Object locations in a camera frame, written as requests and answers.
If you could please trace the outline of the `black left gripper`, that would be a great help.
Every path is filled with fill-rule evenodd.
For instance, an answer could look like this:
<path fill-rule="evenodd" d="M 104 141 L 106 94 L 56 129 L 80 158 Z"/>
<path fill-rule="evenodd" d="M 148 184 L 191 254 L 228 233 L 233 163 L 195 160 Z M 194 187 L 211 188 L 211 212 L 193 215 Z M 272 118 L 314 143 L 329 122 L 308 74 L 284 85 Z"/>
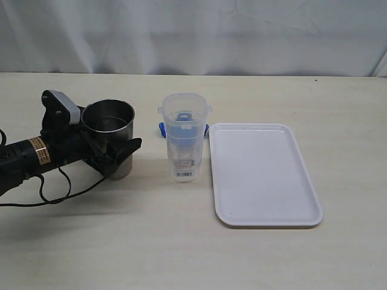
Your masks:
<path fill-rule="evenodd" d="M 126 177 L 130 173 L 132 154 L 141 148 L 141 138 L 110 142 L 105 150 L 100 150 L 80 123 L 61 126 L 56 110 L 48 105 L 44 108 L 41 139 L 47 145 L 51 161 L 40 166 L 40 174 L 77 161 L 83 161 L 104 177 Z"/>

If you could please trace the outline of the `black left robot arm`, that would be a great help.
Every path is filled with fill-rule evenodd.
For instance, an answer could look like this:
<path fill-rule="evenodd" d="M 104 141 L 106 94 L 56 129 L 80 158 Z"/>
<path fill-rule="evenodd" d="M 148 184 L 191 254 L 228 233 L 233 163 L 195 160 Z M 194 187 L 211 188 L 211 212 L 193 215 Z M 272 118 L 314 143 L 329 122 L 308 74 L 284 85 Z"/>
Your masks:
<path fill-rule="evenodd" d="M 120 100 L 81 107 L 74 124 L 47 109 L 41 134 L 1 148 L 1 193 L 62 166 L 83 161 L 103 178 L 113 178 L 141 147 L 133 138 L 134 108 Z"/>

